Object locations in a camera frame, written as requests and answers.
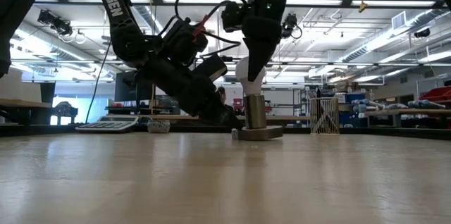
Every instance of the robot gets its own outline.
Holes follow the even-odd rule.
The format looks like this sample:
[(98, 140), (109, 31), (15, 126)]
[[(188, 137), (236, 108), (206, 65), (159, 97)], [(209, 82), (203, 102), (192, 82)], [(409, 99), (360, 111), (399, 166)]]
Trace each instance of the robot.
[[(0, 0), (0, 77), (8, 72), (11, 64), (9, 40), (34, 1)], [(242, 1), (242, 6), (227, 1), (216, 9), (225, 6), (221, 17), (226, 32), (243, 32), (249, 49), (248, 79), (254, 81), (270, 60), (281, 36), (288, 36), (286, 31), (290, 26), (280, 24), (287, 0)], [(137, 81), (152, 81), (167, 95), (175, 97), (180, 108), (191, 116), (242, 129), (243, 124), (221, 103), (213, 84), (227, 71), (221, 58), (213, 53), (194, 70), (188, 68), (196, 54), (207, 46), (205, 35), (209, 33), (204, 31), (203, 23), (191, 25), (189, 19), (182, 19), (176, 2), (173, 18), (176, 22), (167, 34), (162, 37), (171, 22), (158, 35), (144, 35), (131, 13), (130, 0), (102, 0), (102, 3), (109, 17), (111, 46), (120, 60), (137, 69)]]

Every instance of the keyboard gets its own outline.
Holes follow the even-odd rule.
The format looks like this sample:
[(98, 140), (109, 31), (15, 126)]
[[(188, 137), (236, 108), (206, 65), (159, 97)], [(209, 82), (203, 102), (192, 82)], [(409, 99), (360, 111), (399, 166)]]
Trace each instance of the keyboard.
[(103, 116), (95, 123), (81, 125), (76, 128), (79, 132), (126, 132), (138, 122), (137, 116), (110, 115)]

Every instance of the metal base plate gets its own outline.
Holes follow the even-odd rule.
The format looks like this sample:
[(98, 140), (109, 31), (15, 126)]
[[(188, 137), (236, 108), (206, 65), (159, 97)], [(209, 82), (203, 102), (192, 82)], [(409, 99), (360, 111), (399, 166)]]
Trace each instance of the metal base plate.
[(232, 130), (233, 140), (261, 141), (282, 136), (283, 128), (281, 126), (268, 126), (266, 128), (252, 130), (243, 128), (241, 131), (236, 129)]

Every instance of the white wire basket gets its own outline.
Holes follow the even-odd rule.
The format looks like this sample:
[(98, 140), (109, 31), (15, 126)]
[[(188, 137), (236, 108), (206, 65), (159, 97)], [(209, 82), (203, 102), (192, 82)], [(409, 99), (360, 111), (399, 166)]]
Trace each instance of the white wire basket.
[(313, 135), (339, 135), (340, 119), (338, 99), (310, 99), (310, 133)]

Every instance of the table surface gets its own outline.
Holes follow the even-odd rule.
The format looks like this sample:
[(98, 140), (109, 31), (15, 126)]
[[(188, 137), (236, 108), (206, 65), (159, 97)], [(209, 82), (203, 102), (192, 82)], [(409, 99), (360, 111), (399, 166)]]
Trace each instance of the table surface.
[(451, 223), (451, 144), (371, 135), (0, 141), (1, 224)]
[[(147, 115), (152, 119), (164, 120), (198, 120), (198, 117), (181, 116), (181, 115)], [(245, 116), (237, 116), (240, 120), (246, 120)], [(267, 116), (267, 120), (310, 120), (308, 116)]]
[(366, 116), (382, 116), (382, 115), (450, 115), (451, 110), (447, 109), (419, 109), (419, 108), (402, 108), (395, 110), (367, 111)]
[(0, 105), (8, 107), (37, 107), (37, 108), (51, 108), (49, 103), (39, 103), (34, 101), (22, 101), (16, 99), (1, 99)]

